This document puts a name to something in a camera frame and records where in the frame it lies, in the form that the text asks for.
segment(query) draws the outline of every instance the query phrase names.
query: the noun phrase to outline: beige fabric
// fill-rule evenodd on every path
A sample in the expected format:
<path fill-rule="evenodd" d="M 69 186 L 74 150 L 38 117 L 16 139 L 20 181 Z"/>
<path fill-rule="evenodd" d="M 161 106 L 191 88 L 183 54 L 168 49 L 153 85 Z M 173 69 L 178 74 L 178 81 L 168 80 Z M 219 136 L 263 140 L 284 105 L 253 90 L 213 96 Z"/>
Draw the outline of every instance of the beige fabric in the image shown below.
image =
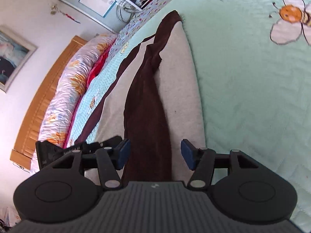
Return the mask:
<path fill-rule="evenodd" d="M 154 38 L 141 44 L 136 58 L 106 98 L 95 141 L 104 141 L 115 135 L 124 136 L 123 111 L 126 96 L 143 61 L 146 46 L 153 43 L 153 40 Z M 183 180 L 187 184 L 193 172 L 188 169 L 181 155 L 181 140 L 187 138 L 199 148 L 205 147 L 205 136 L 197 78 L 181 22 L 174 26 L 160 56 L 162 62 L 155 79 L 170 131 L 173 179 Z M 96 169 L 89 170 L 86 177 L 99 184 Z"/>

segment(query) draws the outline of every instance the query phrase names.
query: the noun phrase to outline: framed picture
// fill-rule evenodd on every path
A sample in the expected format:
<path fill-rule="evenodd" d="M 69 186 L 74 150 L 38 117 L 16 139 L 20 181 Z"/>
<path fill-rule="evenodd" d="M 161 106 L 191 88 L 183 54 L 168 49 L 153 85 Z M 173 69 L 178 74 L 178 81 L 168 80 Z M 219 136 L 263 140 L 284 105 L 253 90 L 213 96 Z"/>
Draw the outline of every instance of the framed picture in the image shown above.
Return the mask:
<path fill-rule="evenodd" d="M 7 92 L 14 77 L 37 49 L 36 46 L 0 26 L 0 89 Z"/>

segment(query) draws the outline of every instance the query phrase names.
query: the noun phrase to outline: wooden headboard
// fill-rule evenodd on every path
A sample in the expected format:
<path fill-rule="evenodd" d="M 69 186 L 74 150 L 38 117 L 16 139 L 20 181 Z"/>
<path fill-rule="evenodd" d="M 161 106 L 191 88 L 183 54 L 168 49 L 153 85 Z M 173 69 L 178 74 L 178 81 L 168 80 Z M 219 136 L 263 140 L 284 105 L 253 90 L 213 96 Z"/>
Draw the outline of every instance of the wooden headboard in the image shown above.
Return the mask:
<path fill-rule="evenodd" d="M 10 157 L 11 161 L 25 169 L 30 169 L 40 126 L 46 109 L 55 95 L 58 80 L 71 57 L 86 43 L 87 41 L 78 36 L 71 40 L 44 78 L 29 106 Z"/>

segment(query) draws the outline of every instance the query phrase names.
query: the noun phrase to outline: bee antenna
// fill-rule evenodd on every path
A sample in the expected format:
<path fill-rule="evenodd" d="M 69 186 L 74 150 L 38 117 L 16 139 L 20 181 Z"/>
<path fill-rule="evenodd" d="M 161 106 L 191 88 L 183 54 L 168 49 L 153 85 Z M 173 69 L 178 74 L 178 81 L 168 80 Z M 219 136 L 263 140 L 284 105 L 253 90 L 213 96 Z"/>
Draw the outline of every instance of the bee antenna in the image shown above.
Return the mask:
<path fill-rule="evenodd" d="M 272 5 L 273 5 L 277 10 L 280 10 L 278 7 L 276 7 L 275 2 L 273 2 Z"/>
<path fill-rule="evenodd" d="M 272 14 L 273 14 L 273 13 L 279 14 L 279 12 L 277 12 L 277 11 L 272 11 L 272 12 L 269 14 L 269 18 L 272 18 Z"/>

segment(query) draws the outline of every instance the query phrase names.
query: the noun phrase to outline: picture frame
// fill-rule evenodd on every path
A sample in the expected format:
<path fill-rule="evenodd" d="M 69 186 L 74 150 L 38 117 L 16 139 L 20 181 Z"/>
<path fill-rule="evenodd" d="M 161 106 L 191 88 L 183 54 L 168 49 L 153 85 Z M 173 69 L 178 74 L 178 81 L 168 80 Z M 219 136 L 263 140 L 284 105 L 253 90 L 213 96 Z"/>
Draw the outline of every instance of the picture frame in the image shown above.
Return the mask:
<path fill-rule="evenodd" d="M 5 93 L 37 47 L 8 27 L 0 26 L 0 89 Z"/>

